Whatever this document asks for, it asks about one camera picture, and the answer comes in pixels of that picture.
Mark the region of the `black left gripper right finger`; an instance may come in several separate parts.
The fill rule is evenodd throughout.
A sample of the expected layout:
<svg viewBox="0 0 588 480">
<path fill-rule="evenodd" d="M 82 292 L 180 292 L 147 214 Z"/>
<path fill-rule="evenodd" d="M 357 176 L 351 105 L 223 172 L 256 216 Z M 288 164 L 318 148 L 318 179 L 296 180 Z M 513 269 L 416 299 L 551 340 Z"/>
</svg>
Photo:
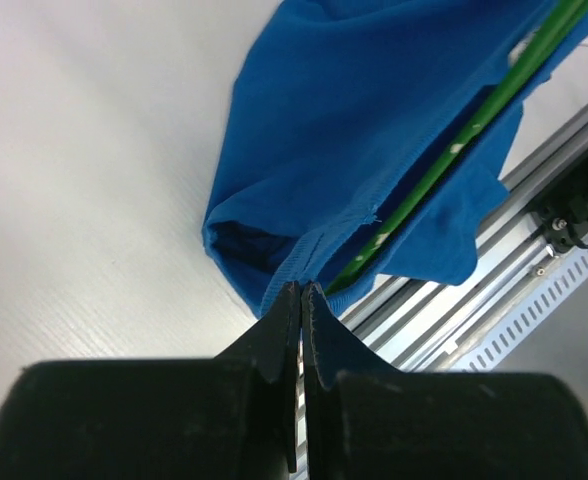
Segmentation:
<svg viewBox="0 0 588 480">
<path fill-rule="evenodd" d="M 301 297 L 312 479 L 588 479 L 588 419 L 534 373 L 404 373 Z"/>
</svg>

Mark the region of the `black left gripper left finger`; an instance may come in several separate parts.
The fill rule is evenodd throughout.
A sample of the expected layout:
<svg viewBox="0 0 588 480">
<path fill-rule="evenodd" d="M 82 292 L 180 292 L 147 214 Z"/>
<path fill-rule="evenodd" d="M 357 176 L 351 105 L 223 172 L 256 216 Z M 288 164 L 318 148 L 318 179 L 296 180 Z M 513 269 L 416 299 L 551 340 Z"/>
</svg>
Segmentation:
<svg viewBox="0 0 588 480">
<path fill-rule="evenodd" d="M 26 368 L 0 408 L 0 479 L 286 479 L 297 468 L 301 289 L 207 359 Z"/>
</svg>

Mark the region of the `blue tank top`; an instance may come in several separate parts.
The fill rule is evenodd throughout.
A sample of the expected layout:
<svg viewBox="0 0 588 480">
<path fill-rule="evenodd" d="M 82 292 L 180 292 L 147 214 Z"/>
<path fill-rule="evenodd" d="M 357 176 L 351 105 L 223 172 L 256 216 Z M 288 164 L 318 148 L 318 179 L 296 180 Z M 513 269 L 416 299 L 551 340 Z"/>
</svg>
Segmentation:
<svg viewBox="0 0 588 480">
<path fill-rule="evenodd" d="M 512 68 L 552 1 L 285 1 L 251 47 L 203 224 L 256 316 L 318 282 L 343 312 L 380 274 L 458 285 L 527 97 L 588 36 L 588 12 L 463 147 L 403 226 L 379 229 Z"/>
</svg>

